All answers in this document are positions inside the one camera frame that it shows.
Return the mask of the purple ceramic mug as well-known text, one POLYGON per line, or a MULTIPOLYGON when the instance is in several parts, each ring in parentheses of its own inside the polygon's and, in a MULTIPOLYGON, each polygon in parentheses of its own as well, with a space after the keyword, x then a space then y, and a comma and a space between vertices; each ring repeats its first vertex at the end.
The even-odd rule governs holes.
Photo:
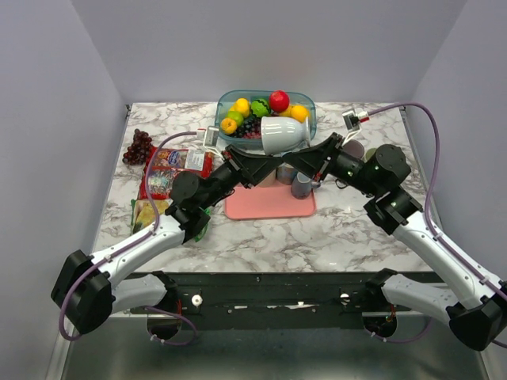
POLYGON ((364 146, 355 139, 349 140, 346 144, 342 146, 342 149, 347 154, 360 160, 362 160, 364 157, 365 153, 364 146))

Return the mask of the grey ceramic mug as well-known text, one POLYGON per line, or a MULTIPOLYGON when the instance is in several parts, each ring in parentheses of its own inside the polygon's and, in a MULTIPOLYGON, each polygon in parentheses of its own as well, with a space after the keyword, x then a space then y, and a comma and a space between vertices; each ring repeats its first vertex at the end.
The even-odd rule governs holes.
POLYGON ((287 153, 301 146, 309 146, 310 142, 308 118, 303 122, 285 116, 261 118, 261 143, 267 155, 287 153))

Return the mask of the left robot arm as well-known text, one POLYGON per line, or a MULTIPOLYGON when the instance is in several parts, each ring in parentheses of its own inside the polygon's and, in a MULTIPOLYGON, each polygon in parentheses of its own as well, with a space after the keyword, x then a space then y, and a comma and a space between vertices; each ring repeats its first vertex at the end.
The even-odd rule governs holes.
POLYGON ((192 240, 208 224, 206 209, 234 192, 238 184, 252 188, 282 162, 279 154, 251 154, 228 146, 224 162, 203 178, 179 173, 170 191, 170 206, 155 221, 126 240, 91 255, 70 254, 59 273, 51 299, 59 306, 59 330, 70 321, 81 334, 94 331, 112 313, 113 290, 136 269, 166 250, 192 240))

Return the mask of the green ceramic mug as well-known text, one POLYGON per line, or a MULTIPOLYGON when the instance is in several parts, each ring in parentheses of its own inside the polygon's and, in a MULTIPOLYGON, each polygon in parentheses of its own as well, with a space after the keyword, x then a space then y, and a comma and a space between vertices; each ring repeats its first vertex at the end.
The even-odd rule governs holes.
POLYGON ((364 160, 367 162, 377 151, 376 148, 370 148, 365 152, 364 160))

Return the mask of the small grey-purple mug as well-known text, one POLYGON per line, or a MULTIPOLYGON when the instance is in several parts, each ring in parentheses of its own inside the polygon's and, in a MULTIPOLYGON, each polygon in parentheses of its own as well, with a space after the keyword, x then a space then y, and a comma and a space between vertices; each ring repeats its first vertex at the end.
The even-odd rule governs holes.
POLYGON ((305 174, 298 172, 291 185, 291 194, 298 200, 304 200, 320 187, 320 182, 314 181, 305 174))

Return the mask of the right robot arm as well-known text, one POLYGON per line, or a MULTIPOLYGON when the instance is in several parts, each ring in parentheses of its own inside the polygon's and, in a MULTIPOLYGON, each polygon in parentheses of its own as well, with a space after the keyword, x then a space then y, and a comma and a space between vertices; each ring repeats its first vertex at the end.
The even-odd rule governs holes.
POLYGON ((381 283, 364 291, 370 308, 408 307, 446 324, 461 343, 478 352, 505 329, 505 281, 448 240, 402 188, 411 169, 399 147, 384 144, 361 161, 345 152, 340 135, 332 134, 317 146, 284 154, 282 159, 313 180, 331 175, 369 196, 364 205, 369 219, 413 250, 448 286, 442 291, 387 271, 381 283))

